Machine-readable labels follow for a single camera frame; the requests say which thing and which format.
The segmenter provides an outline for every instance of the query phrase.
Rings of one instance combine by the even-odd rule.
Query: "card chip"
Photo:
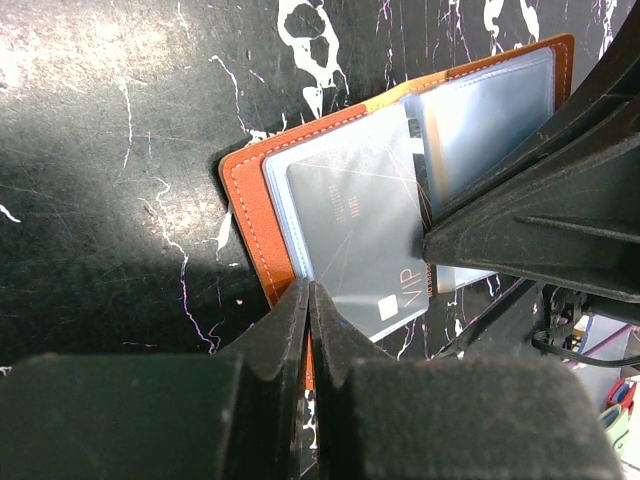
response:
[[[398,299],[395,295],[389,295],[378,302],[380,320],[383,322],[398,314]]]

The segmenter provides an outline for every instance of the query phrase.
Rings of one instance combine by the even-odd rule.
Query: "black strap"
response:
[[[558,327],[558,329],[564,329],[567,325]],[[633,367],[636,365],[640,365],[640,355],[635,355],[629,358],[622,358],[620,360],[599,360],[597,358],[587,357],[585,355],[582,355],[581,353],[576,353],[571,350],[567,350],[566,348],[561,348],[556,345],[549,344],[548,341],[551,338],[560,338],[559,336],[552,337],[550,335],[550,331],[558,330],[558,329],[538,330],[536,333],[533,334],[533,337],[531,338],[531,345],[533,345],[535,348],[543,352],[551,353],[553,355],[558,355],[560,357],[568,358],[570,360],[575,360],[576,362],[584,363],[586,365],[593,365],[595,367],[620,368],[620,367]],[[556,335],[561,335],[564,332],[557,331],[553,333],[555,333]]]

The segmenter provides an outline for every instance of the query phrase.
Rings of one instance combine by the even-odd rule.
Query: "marble tabletop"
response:
[[[633,0],[5,0],[0,371],[44,352],[215,353],[268,310],[217,177],[248,141],[561,32],[574,88]],[[429,357],[504,289],[379,344]]]

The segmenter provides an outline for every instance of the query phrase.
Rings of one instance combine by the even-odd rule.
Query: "white stitching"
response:
[[[553,48],[553,47],[562,47],[562,49],[564,50],[564,74],[563,74],[563,77],[562,77],[562,97],[561,97],[562,101],[564,102],[565,99],[566,99],[566,95],[567,95],[566,84],[567,84],[567,73],[568,73],[568,70],[569,70],[569,68],[568,68],[569,67],[569,65],[568,65],[568,63],[569,63],[569,51],[568,50],[569,49],[562,42],[558,42],[558,43],[554,43],[552,45],[549,45],[548,48]],[[459,73],[458,75],[454,75],[453,77],[450,77],[450,78],[441,78],[441,79],[438,79],[438,80],[432,80],[431,82],[423,83],[423,84],[418,85],[416,87],[410,88],[407,93],[415,92],[416,90],[422,90],[423,88],[429,87],[431,85],[438,85],[438,84],[441,84],[441,83],[444,83],[444,82],[455,80],[457,78],[462,78],[462,77],[465,77],[467,75],[471,75],[472,73],[478,72],[480,70],[484,70],[484,69],[489,68],[489,67],[494,67],[496,65],[500,65],[501,63],[504,63],[506,60],[509,60],[509,59],[505,59],[505,60],[502,60],[501,62],[496,62],[496,63],[490,64],[490,65],[485,65],[483,67],[475,68],[473,70],[469,70],[468,72]],[[233,180],[233,184],[236,187],[236,192],[238,192],[238,197],[240,198],[240,205],[242,206],[242,210],[244,211],[244,216],[247,219],[247,225],[249,225],[249,230],[251,231],[251,235],[253,236],[253,241],[255,242],[256,248],[258,249],[258,254],[260,255],[260,260],[262,261],[262,264],[264,265],[264,269],[267,272],[267,277],[269,277],[269,283],[271,284],[271,287],[273,288],[273,294],[275,295],[276,299],[279,299],[280,297],[278,296],[278,292],[276,291],[275,283],[273,282],[273,277],[271,276],[271,272],[269,271],[269,265],[267,264],[267,261],[264,258],[264,255],[262,253],[262,249],[260,248],[260,243],[258,242],[258,237],[256,236],[256,232],[255,232],[255,230],[253,228],[253,224],[251,223],[251,220],[249,219],[249,213],[247,212],[247,207],[244,204],[244,198],[242,196],[242,193],[240,192],[240,187],[238,186],[238,182],[236,181],[234,170],[236,168],[240,168],[242,165],[244,165],[246,163],[253,162],[254,160],[258,160],[258,159],[263,158],[263,157],[265,157],[265,156],[267,156],[267,155],[269,155],[269,154],[271,154],[273,152],[276,152],[276,151],[280,150],[281,148],[286,148],[286,147],[288,147],[290,145],[295,145],[298,142],[306,140],[306,139],[308,139],[310,137],[315,137],[315,136],[317,136],[317,135],[319,135],[321,133],[326,132],[327,130],[332,130],[332,129],[336,128],[336,127],[339,127],[340,125],[344,125],[346,123],[352,122],[353,120],[356,120],[356,119],[358,119],[360,117],[363,117],[363,116],[365,116],[365,115],[367,115],[369,113],[372,113],[372,112],[360,113],[358,115],[355,115],[353,117],[347,118],[345,120],[340,120],[339,122],[336,122],[336,123],[334,123],[332,125],[329,125],[328,127],[324,127],[324,128],[322,128],[320,130],[316,130],[316,131],[308,133],[308,134],[306,134],[304,136],[300,136],[300,137],[298,137],[298,138],[296,138],[294,140],[291,140],[290,142],[285,142],[285,143],[282,143],[280,145],[276,145],[271,150],[263,152],[263,153],[261,153],[261,154],[259,154],[257,156],[254,156],[254,157],[247,158],[246,160],[243,160],[242,162],[237,163],[236,165],[234,165],[231,168],[231,179]]]

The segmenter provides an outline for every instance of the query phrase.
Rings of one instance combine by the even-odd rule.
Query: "orange leather edge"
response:
[[[269,304],[273,307],[277,303],[295,278],[295,274],[262,173],[262,162],[268,155],[391,105],[405,95],[425,92],[446,81],[547,47],[553,49],[555,53],[555,106],[557,109],[571,93],[575,41],[569,34],[556,35],[493,57],[409,80],[370,100],[227,155],[220,162],[219,173]],[[305,361],[305,378],[306,388],[310,390],[314,387],[312,368],[309,345]]]

